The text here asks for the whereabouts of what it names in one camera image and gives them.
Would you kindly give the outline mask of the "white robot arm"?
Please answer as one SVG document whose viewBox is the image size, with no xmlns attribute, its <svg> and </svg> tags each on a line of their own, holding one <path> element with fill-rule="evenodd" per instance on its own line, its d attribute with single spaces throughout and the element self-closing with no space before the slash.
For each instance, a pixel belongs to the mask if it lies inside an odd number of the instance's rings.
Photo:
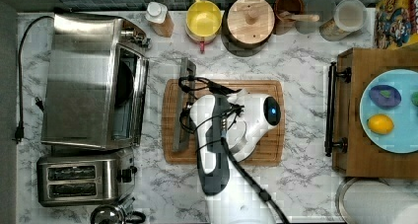
<svg viewBox="0 0 418 224">
<path fill-rule="evenodd" d="M 211 224 L 275 224 L 270 194 L 240 165 L 281 120 L 267 94 L 211 94 L 191 107 L 197 169 Z"/>
</svg>

